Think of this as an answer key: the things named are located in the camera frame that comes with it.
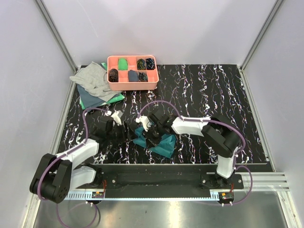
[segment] gray cloth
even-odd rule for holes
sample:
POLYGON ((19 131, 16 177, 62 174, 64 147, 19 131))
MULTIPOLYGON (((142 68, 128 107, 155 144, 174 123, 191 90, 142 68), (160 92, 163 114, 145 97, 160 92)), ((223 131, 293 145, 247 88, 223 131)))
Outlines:
POLYGON ((107 102, 121 91, 112 91, 106 78, 107 71, 94 62, 70 77, 73 82, 81 85, 90 95, 107 102))
POLYGON ((85 108, 96 108, 101 106, 105 101, 99 97, 90 95, 82 86, 77 85, 82 104, 85 108))
POLYGON ((129 82, 138 82, 137 72, 134 70, 129 70, 128 78, 129 78, 129 82))

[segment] white cable clip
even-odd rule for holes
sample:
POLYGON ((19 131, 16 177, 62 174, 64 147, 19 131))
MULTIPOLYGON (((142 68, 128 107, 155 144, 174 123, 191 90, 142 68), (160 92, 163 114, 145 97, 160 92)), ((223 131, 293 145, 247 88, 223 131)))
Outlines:
POLYGON ((150 120, 148 119, 148 117, 147 116, 144 116, 144 115, 142 115, 142 116, 140 116, 139 118, 136 118, 135 119, 135 122, 137 122, 137 123, 142 123, 143 125, 143 128, 144 128, 144 130, 147 132, 148 130, 149 130, 149 128, 151 127, 151 122, 150 122, 150 120))
POLYGON ((111 117, 114 119, 114 121, 117 123, 118 126, 122 125, 122 120, 120 119, 120 117, 122 117, 123 112, 122 111, 115 111, 111 117))
POLYGON ((104 114, 105 114, 106 116, 110 116, 110 115, 112 114, 112 112, 111 112, 111 111, 106 111, 104 114))

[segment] silver surface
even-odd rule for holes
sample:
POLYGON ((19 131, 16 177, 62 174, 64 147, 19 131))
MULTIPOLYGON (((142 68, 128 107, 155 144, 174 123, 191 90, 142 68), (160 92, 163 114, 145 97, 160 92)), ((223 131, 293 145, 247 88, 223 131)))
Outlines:
POLYGON ((277 12, 279 11, 280 7, 282 6, 282 3, 285 0, 276 0, 276 2, 274 3, 273 8, 271 9, 268 17, 266 18, 260 32, 258 33, 256 40, 254 41, 253 45, 251 46, 247 56, 245 57, 244 62, 241 65, 241 69, 245 70, 248 62, 250 61, 252 55, 254 54, 254 52, 256 51, 256 48, 258 47, 259 43, 261 42, 263 36, 265 35, 267 29, 269 28, 271 22, 273 21, 273 19, 275 18, 277 12))
MULTIPOLYGON (((241 173, 244 182, 244 188, 250 187, 249 173, 241 173)), ((286 177, 281 172, 262 173, 254 172, 252 191, 289 191, 286 177)))
MULTIPOLYGON (((238 192, 237 199, 245 193, 238 192)), ((82 205, 72 212, 79 201, 63 201, 60 215, 66 225, 86 226, 94 216, 94 208, 82 205)), ((275 192, 253 192, 242 204, 232 207, 207 206, 198 202, 104 201, 98 204, 92 228, 286 228, 278 195, 275 192)), ((35 228, 61 228, 55 204, 42 202, 35 228)))
POLYGON ((291 198, 290 192, 278 192, 278 197, 288 227, 301 228, 302 224, 295 210, 295 206, 291 198))
POLYGON ((37 7, 38 7, 39 11, 41 12, 43 18, 45 19, 49 30, 51 31, 56 42, 58 43, 60 50, 62 51, 63 55, 65 56, 67 63, 69 64, 69 66, 71 67, 72 71, 75 74, 76 70, 77 70, 77 66, 76 66, 75 62, 73 61, 72 56, 70 55, 66 45, 64 44, 43 0, 35 0, 35 2, 37 4, 37 7))

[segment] green object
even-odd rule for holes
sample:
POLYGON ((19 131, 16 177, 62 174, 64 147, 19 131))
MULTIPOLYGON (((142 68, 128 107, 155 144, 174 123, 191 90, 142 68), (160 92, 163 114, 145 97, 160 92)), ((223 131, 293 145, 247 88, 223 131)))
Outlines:
MULTIPOLYGON (((135 130, 135 134, 138 136, 137 139, 133 140, 133 143, 147 148, 146 139, 143 135, 144 128, 140 127, 135 130)), ((171 158, 174 152, 174 145, 175 145, 176 137, 172 134, 164 134, 161 137, 161 142, 155 147, 150 148, 150 151, 153 151, 159 155, 165 156, 167 158, 171 158)))
POLYGON ((124 58, 118 60, 118 70, 128 70, 128 62, 124 58))
MULTIPOLYGON (((124 95, 119 94, 118 96, 113 97, 112 99, 110 99, 108 102, 102 103, 100 106, 108 105, 108 104, 111 104, 111 103, 114 103, 114 102, 118 102, 118 101, 124 100, 124 98, 125 98, 124 95)), ((84 104, 82 103, 81 99, 80 99, 80 105, 81 105, 82 110, 86 109, 84 104)))
POLYGON ((105 70, 108 70, 108 66, 106 63, 101 63, 101 66, 105 69, 105 70))

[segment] metal floor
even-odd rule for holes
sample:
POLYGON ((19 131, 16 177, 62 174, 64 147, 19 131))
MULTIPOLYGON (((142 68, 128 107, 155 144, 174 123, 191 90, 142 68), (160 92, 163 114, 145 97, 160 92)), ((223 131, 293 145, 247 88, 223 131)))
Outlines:
MULTIPOLYGON (((236 192, 236 199, 245 196, 236 192)), ((82 205, 68 210, 80 201, 59 204, 60 216, 66 225, 85 227, 95 211, 82 205)), ((99 214, 92 228, 286 228, 279 197, 275 192, 252 192, 242 204, 232 207, 207 206, 199 202, 104 201, 98 204, 99 214)), ((41 202, 35 228, 61 228, 53 202, 41 202)))

